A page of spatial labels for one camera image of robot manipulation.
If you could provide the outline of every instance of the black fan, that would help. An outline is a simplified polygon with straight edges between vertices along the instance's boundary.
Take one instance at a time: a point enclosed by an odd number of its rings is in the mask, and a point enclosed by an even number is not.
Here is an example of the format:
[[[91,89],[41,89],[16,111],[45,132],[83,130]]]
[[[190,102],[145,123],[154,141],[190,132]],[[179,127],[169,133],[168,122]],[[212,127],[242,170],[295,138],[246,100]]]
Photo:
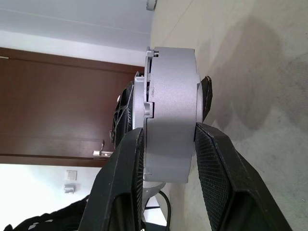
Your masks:
[[[130,82],[120,96],[115,108],[111,140],[115,148],[119,145],[124,135],[132,130],[134,82]]]

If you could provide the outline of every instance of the wooden door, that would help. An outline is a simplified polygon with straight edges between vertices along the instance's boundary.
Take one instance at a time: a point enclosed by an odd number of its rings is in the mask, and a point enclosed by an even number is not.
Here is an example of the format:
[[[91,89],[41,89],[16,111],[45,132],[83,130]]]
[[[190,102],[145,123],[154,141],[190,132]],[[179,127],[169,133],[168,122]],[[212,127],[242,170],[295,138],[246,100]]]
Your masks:
[[[141,67],[9,49],[0,56],[9,57],[0,58],[0,163],[87,166],[102,141],[114,150],[116,100]]]

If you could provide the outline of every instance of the floor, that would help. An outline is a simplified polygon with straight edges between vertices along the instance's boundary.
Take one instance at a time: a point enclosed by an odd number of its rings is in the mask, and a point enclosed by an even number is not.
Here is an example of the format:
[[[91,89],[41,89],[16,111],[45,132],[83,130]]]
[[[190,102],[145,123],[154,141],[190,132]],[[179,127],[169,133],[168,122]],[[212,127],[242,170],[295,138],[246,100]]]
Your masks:
[[[151,47],[194,48],[213,81],[205,123],[228,134],[295,231],[308,226],[308,1],[158,0]],[[171,230],[206,230],[196,158],[170,184]]]

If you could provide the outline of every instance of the door handle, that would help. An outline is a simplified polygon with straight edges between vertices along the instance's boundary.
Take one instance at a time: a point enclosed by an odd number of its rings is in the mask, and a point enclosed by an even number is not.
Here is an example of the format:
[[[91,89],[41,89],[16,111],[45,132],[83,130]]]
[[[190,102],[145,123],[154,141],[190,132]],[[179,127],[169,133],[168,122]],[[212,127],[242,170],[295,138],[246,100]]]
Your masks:
[[[105,141],[103,140],[101,149],[99,151],[94,150],[93,156],[109,158],[113,152],[103,151],[104,146],[105,146]]]

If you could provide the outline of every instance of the light switch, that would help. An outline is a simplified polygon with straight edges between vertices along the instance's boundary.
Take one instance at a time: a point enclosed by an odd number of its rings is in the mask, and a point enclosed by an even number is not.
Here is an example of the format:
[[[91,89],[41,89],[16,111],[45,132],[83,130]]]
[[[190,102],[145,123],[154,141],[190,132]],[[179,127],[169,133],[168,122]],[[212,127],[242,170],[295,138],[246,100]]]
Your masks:
[[[77,171],[66,171],[66,181],[76,181],[77,180]]]

